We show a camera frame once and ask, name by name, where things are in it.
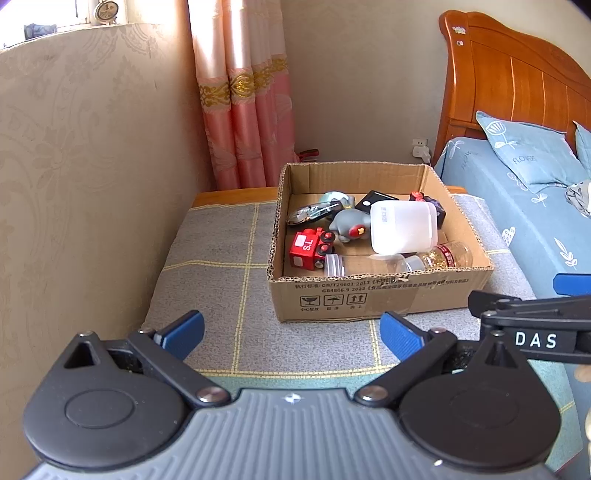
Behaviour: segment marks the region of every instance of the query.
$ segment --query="pillow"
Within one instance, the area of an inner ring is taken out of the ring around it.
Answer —
[[[588,178],[563,132],[499,120],[481,111],[477,111],[476,121],[496,156],[532,193],[554,183],[572,185]]]
[[[577,154],[583,167],[587,170],[587,175],[591,177],[591,132],[577,122],[574,124],[577,126],[577,131],[574,133],[577,142]]]

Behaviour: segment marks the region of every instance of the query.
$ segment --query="gold curtain trim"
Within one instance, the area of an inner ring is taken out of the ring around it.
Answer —
[[[211,108],[218,105],[230,105],[230,86],[227,82],[221,85],[199,85],[199,96],[201,105],[204,108]]]
[[[273,72],[283,72],[287,68],[287,57],[273,57]]]
[[[204,108],[229,106],[230,101],[251,98],[255,93],[267,89],[273,82],[273,74],[287,71],[287,58],[274,56],[271,60],[255,66],[257,70],[240,72],[229,83],[221,81],[218,85],[199,85],[199,96]]]
[[[255,93],[255,77],[252,73],[239,73],[230,81],[232,96],[237,98],[250,98]]]

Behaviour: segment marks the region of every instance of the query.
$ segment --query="window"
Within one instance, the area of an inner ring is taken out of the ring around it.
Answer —
[[[6,0],[0,0],[0,7]],[[56,25],[66,31],[78,25],[90,25],[92,0],[8,0],[0,10],[0,48],[25,41],[24,26]]]

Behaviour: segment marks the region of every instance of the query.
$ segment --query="curtain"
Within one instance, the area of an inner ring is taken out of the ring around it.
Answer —
[[[276,186],[298,161],[280,0],[189,0],[219,190]]]

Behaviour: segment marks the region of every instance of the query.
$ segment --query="wooden bed frame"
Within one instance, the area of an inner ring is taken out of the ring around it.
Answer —
[[[449,53],[437,143],[439,159],[455,137],[486,138],[476,111],[567,132],[591,127],[591,79],[563,50],[507,28],[480,12],[439,17]]]

